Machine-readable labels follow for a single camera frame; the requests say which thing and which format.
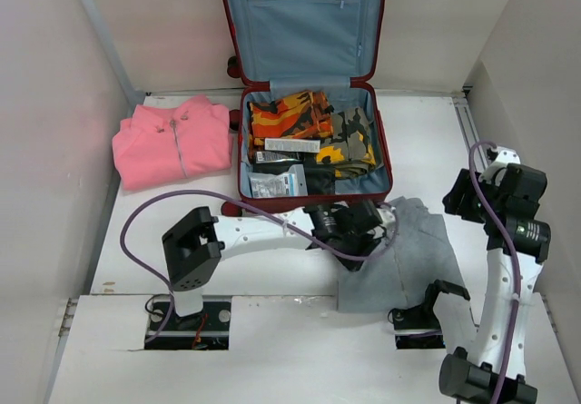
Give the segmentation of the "black leather pouch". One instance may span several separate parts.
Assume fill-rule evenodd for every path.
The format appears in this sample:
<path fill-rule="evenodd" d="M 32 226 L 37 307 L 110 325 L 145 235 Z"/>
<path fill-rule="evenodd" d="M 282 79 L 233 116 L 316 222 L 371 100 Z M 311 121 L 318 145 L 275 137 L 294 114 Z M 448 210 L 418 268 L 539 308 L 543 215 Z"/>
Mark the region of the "black leather pouch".
<path fill-rule="evenodd" d="M 335 176 L 322 167 L 304 167 L 305 180 L 309 195 L 334 195 Z"/>

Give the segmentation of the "green yellow camouflage garment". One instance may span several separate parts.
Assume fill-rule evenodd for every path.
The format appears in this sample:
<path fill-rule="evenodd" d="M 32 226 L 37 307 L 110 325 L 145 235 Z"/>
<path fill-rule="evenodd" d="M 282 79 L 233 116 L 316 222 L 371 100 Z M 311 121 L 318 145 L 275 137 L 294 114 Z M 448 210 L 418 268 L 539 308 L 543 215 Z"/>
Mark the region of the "green yellow camouflage garment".
<path fill-rule="evenodd" d="M 320 143 L 315 163 L 330 168 L 336 179 L 355 179 L 373 172 L 377 161 L 370 138 L 369 120 L 360 107 L 331 115 L 333 135 Z"/>

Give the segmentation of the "red suitcase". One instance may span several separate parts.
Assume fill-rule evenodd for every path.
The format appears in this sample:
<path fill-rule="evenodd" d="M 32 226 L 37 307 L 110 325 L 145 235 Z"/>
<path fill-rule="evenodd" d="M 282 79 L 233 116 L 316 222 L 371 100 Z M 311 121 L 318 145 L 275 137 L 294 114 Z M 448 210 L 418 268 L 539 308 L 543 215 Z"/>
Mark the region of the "red suitcase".
<path fill-rule="evenodd" d="M 266 212 L 336 201 L 383 200 L 392 189 L 389 149 L 374 88 L 385 0 L 222 0 L 235 54 L 227 73 L 245 88 L 237 108 L 237 188 L 241 200 Z M 343 111 L 361 107 L 378 168 L 341 179 L 333 194 L 255 198 L 249 175 L 250 102 L 271 102 L 301 90 L 324 92 Z"/>

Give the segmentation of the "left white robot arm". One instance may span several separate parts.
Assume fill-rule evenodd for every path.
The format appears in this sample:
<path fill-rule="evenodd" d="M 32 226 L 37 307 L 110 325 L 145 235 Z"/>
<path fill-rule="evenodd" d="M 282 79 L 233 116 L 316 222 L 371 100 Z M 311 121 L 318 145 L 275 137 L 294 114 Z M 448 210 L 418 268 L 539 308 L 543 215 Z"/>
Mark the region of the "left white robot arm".
<path fill-rule="evenodd" d="M 207 206 L 187 213 L 162 236 L 173 295 L 171 317 L 189 329 L 202 319 L 202 288 L 219 263 L 277 248 L 331 251 L 350 271 L 388 238 L 394 212 L 366 200 L 317 204 L 256 216 L 214 216 Z"/>

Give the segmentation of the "orange camouflage garment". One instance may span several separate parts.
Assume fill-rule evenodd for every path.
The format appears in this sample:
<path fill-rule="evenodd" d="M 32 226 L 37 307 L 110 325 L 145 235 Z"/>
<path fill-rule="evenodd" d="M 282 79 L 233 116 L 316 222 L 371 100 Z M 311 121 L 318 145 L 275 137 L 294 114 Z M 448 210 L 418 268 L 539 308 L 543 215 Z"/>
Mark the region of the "orange camouflage garment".
<path fill-rule="evenodd" d="M 302 91 L 272 102 L 248 102 L 255 146 L 267 138 L 323 139 L 333 135 L 333 106 L 324 92 Z"/>

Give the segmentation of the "white wet wipes packet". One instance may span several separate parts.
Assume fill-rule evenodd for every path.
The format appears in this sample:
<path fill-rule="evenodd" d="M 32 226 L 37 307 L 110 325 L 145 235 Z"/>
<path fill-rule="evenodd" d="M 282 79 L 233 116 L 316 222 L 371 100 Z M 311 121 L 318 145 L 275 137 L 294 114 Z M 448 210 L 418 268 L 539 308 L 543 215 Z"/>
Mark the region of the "white wet wipes packet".
<path fill-rule="evenodd" d="M 302 164 L 291 165 L 280 174 L 251 172 L 251 195 L 256 199 L 300 197 L 308 195 L 308 187 Z"/>

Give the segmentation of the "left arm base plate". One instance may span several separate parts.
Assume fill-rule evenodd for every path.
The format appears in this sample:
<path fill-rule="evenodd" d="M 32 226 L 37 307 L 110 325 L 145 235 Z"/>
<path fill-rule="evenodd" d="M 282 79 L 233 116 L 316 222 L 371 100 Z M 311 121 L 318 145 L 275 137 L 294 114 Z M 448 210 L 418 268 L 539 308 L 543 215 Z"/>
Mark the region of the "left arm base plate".
<path fill-rule="evenodd" d="M 229 349 L 231 298 L 205 298 L 200 313 L 184 318 L 169 310 L 166 297 L 151 297 L 144 308 L 148 314 L 146 350 Z"/>

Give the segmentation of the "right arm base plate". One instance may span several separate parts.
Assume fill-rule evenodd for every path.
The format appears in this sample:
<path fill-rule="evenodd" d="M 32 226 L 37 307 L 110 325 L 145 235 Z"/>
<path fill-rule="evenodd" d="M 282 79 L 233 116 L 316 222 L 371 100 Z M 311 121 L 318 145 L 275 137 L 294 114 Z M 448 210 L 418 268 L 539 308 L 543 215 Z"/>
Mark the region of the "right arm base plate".
<path fill-rule="evenodd" d="M 433 312 L 421 306 L 392 309 L 388 320 L 393 325 L 397 350 L 438 350 L 445 343 L 440 324 Z"/>

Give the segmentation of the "pink zip hoodie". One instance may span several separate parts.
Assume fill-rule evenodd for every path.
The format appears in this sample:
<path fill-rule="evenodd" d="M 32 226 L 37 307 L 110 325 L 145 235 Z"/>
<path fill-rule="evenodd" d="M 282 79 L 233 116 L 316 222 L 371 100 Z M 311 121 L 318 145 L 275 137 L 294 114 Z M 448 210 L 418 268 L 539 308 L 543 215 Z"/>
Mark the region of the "pink zip hoodie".
<path fill-rule="evenodd" d="M 136 192 L 231 168 L 230 110 L 198 94 L 173 108 L 139 104 L 112 139 L 122 187 Z"/>

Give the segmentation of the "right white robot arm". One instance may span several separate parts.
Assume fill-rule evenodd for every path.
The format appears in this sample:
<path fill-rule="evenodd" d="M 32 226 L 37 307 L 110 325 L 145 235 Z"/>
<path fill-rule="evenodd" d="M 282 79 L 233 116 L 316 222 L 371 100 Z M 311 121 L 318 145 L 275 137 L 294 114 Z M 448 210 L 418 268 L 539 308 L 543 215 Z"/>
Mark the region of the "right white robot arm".
<path fill-rule="evenodd" d="M 487 288 L 474 322 L 466 288 L 435 281 L 419 304 L 429 325 L 440 325 L 447 354 L 438 387 L 465 403 L 534 403 L 527 384 L 525 340 L 533 289 L 548 257 L 551 230 L 537 220 L 546 175 L 519 163 L 484 173 L 460 171 L 442 202 L 446 213 L 480 223 L 487 235 Z"/>

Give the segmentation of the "white slim tube box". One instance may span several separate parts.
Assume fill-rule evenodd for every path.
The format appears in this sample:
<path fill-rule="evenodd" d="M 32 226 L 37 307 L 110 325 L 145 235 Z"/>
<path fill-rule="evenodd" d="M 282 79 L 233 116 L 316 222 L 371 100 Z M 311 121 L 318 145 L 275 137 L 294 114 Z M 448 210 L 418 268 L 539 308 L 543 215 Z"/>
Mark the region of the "white slim tube box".
<path fill-rule="evenodd" d="M 264 140 L 264 149 L 272 152 L 318 153 L 320 151 L 320 140 L 266 138 Z"/>

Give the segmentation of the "grey zip hoodie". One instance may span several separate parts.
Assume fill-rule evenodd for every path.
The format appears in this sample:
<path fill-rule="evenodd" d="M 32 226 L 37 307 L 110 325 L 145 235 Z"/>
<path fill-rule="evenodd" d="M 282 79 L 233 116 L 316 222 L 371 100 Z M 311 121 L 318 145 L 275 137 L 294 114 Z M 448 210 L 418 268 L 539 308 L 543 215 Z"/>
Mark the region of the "grey zip hoodie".
<path fill-rule="evenodd" d="M 337 310 L 341 313 L 387 313 L 424 300 L 428 285 L 443 280 L 464 284 L 444 217 L 432 213 L 419 198 L 393 202 L 398 235 L 377 259 L 364 261 L 359 271 L 340 271 Z"/>

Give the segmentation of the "small grey box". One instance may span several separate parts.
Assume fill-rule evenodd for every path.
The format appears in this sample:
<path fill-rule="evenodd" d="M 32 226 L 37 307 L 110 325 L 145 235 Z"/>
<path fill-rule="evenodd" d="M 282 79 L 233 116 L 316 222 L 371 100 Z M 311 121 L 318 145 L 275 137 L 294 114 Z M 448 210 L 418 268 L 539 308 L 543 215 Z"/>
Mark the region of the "small grey box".
<path fill-rule="evenodd" d="M 301 163 L 303 157 L 300 153 L 258 151 L 255 153 L 256 163 Z"/>

